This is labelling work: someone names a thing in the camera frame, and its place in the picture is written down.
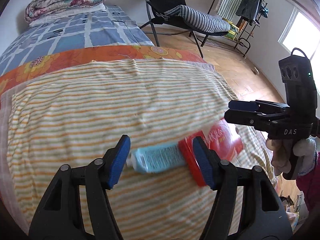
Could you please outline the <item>right hand in glove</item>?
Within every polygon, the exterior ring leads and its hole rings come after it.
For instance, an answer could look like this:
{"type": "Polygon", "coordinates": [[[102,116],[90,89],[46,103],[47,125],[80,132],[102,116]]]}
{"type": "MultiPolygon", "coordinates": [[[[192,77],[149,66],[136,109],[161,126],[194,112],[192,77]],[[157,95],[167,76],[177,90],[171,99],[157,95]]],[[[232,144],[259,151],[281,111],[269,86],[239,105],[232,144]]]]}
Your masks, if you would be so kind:
{"type": "Polygon", "coordinates": [[[296,143],[292,139],[267,139],[266,147],[273,152],[271,164],[276,176],[293,172],[291,179],[296,179],[311,172],[317,164],[316,143],[312,138],[302,139],[296,143]],[[290,162],[292,156],[302,160],[300,165],[293,165],[290,162]]]}

